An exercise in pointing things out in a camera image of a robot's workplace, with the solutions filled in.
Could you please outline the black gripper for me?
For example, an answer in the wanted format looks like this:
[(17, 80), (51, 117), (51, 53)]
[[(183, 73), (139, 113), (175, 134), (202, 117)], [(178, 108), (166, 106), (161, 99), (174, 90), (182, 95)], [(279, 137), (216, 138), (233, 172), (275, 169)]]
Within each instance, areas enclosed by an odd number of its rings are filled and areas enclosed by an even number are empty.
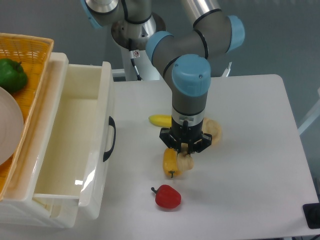
[(212, 135), (203, 133), (203, 120), (196, 125), (184, 119), (182, 123), (171, 120), (170, 128), (161, 128), (159, 138), (169, 148), (181, 152), (182, 143), (188, 144), (188, 153), (200, 153), (212, 145)]

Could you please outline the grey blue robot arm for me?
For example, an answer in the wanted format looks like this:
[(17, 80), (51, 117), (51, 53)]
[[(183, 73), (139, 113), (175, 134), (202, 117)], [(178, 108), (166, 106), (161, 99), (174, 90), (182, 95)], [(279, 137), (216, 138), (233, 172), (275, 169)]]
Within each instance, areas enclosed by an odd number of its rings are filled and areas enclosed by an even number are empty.
[(208, 58), (243, 44), (242, 21), (225, 15), (216, 0), (185, 0), (182, 5), (193, 29), (177, 38), (159, 26), (149, 0), (83, 0), (81, 5), (95, 28), (120, 27), (118, 44), (129, 51), (145, 51), (171, 89), (171, 126), (159, 134), (164, 144), (187, 154), (208, 148), (212, 136), (202, 130), (211, 84)]

